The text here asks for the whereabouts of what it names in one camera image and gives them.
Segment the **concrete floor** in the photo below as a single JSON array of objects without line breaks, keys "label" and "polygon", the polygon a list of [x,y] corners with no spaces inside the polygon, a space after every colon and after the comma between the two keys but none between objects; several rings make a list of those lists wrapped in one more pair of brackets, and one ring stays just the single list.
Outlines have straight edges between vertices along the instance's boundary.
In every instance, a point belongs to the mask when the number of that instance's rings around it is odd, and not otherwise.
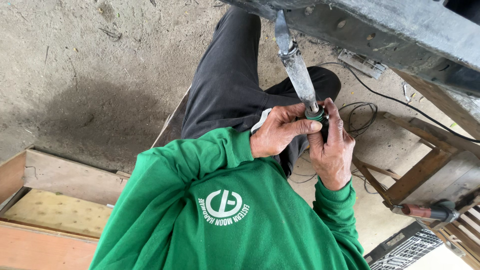
[{"label": "concrete floor", "polygon": [[[156,6],[137,0],[1,3],[0,161],[35,144],[84,164],[131,172],[136,155],[151,146],[190,85],[214,26],[227,10],[227,5],[214,7],[217,4],[213,0],[156,0]],[[122,33],[121,39],[112,42],[99,28]],[[336,61],[339,48],[334,44],[294,35],[307,65]],[[263,19],[258,65],[262,89],[287,76],[273,36],[273,23]],[[345,68],[326,67],[343,82],[337,106],[356,101],[378,105],[377,120],[356,138],[355,154],[361,160],[402,175],[429,151],[418,137],[384,119],[382,112],[405,119],[423,117],[368,92]],[[373,90],[405,100],[403,80],[391,70],[379,80],[357,74]],[[408,90],[410,95],[415,92],[410,86]],[[417,94],[412,105],[443,124],[453,123],[420,98]],[[361,125],[370,112],[363,109],[356,116],[354,124]],[[453,129],[465,134],[458,126]],[[314,173],[303,159],[297,166],[297,173]],[[386,185],[393,183],[373,174]],[[314,181],[293,182],[308,178],[294,175],[289,181],[311,204]],[[391,213],[379,195],[365,192],[361,179],[353,181],[357,228],[367,253],[413,220]]]}]

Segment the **person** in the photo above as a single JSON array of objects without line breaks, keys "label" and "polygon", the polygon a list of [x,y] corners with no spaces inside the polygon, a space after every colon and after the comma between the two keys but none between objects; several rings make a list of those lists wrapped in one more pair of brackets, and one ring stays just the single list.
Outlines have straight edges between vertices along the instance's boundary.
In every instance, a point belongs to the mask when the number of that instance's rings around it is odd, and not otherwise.
[{"label": "person", "polygon": [[[305,107],[288,78],[260,89],[260,28],[236,7],[220,19],[193,78],[182,139],[138,155],[90,269],[369,269],[352,208],[355,141],[333,103],[340,81],[308,68],[329,114],[324,142],[319,122],[293,121]],[[308,144],[319,176],[313,209],[287,182]]]}]

